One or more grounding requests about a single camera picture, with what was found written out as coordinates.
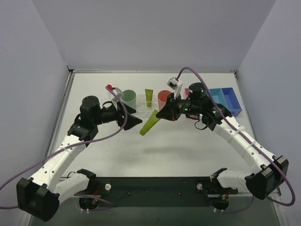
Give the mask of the yellow toothpaste tube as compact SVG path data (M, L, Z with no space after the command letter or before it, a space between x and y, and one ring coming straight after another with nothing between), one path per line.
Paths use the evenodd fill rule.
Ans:
M146 106L148 108L152 108L153 90L145 89L145 97L146 97Z
M148 120L146 121L146 123L143 125L143 127L140 130L140 135L141 136L145 136L146 133L155 125L160 121L160 118L157 118L157 110L154 110L152 112L152 114L150 115L150 117L148 118Z

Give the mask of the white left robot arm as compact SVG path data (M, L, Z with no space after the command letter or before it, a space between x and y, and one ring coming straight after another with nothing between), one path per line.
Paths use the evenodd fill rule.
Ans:
M59 205L79 191L90 194L96 189L96 175L81 169L70 182L60 178L73 160L89 145L98 133L98 125L116 121L123 130L142 123L133 114L135 109L122 105L118 100L110 106L100 105L95 96L82 100L80 113L67 132L59 149L44 162L43 166L30 176L21 178L16 185L18 208L47 222L57 212Z

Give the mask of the orange plastic cup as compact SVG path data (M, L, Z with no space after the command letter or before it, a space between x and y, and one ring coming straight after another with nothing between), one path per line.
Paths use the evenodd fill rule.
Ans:
M158 108L161 110L167 101L167 97L171 94L169 90L162 90L158 93Z

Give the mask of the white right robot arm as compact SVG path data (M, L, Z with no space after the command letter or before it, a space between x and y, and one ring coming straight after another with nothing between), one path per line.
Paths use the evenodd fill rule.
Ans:
M201 82L189 86L189 98L180 96L181 83L168 82L174 92L156 117L176 121L184 114L200 116L202 123L227 141L250 167L251 172L222 169L213 175L222 188L245 189L260 200L267 198L284 182L288 160L277 157L254 140L222 104L211 100Z

